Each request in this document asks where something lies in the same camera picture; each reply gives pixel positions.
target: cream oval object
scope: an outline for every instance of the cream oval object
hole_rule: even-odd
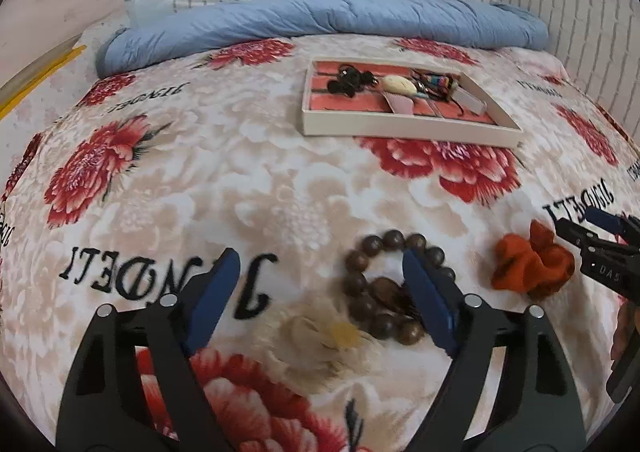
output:
[[[418,93],[418,90],[411,80],[408,80],[404,76],[398,76],[397,74],[386,75],[382,78],[380,85],[382,86],[382,90],[391,92],[392,94],[415,96]]]

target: orange scrunchie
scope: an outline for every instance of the orange scrunchie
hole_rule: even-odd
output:
[[[554,244],[554,233],[536,220],[529,240],[508,233],[495,245],[498,267],[491,278],[495,289],[510,289],[542,299],[558,291],[574,274],[574,255]]]

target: floral bedsheet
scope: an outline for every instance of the floral bedsheet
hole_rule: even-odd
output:
[[[308,60],[345,53],[463,69],[521,125],[523,146],[514,154],[304,137]],[[408,347],[386,341],[378,369],[300,392],[257,361],[255,335],[277,310],[318,298],[339,309],[344,254],[390,228],[442,247],[463,292],[524,310],[526,297],[490,286],[493,247],[505,233],[526,236],[532,219],[583,222],[587,205],[640,211],[636,148],[566,78],[546,53],[327,35],[242,44],[97,82],[34,136],[2,195],[0,371],[53,440],[66,375],[98,305],[143,307],[233,247],[241,281],[192,359],[232,444],[347,450],[344,411],[353,402],[364,420],[359,450],[402,450],[449,365],[429,338]],[[377,258],[366,275],[401,281],[399,255]],[[579,273],[542,303],[589,431],[611,408],[604,383],[618,304]],[[156,428],[172,435],[149,357],[142,350],[138,358]],[[500,366],[497,352],[470,435],[486,424]]]

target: silver bolt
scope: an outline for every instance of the silver bolt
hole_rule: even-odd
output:
[[[167,293],[166,295],[162,295],[160,297],[160,305],[163,307],[175,306],[177,302],[178,297],[173,293]]]
[[[113,306],[111,304],[102,304],[100,307],[98,307],[95,313],[98,315],[98,317],[105,318],[108,317],[112,311]]]
[[[469,307],[480,307],[482,305],[482,299],[473,293],[465,295],[465,304]]]
[[[545,315],[545,310],[543,310],[542,307],[533,304],[532,306],[529,306],[529,313],[533,318],[542,318]]]

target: yellow edge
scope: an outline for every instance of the yellow edge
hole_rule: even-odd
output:
[[[57,60],[53,61],[49,64],[49,66],[45,67],[41,72],[33,79],[31,82],[27,83],[13,98],[5,101],[0,104],[0,119],[9,114],[18,103],[22,101],[22,99],[27,96],[35,87],[40,85],[50,74],[56,72],[60,67],[68,64],[71,60],[73,60],[78,54],[82,53],[86,49],[86,46],[78,46],[77,48],[69,51],[64,56],[61,56]]]

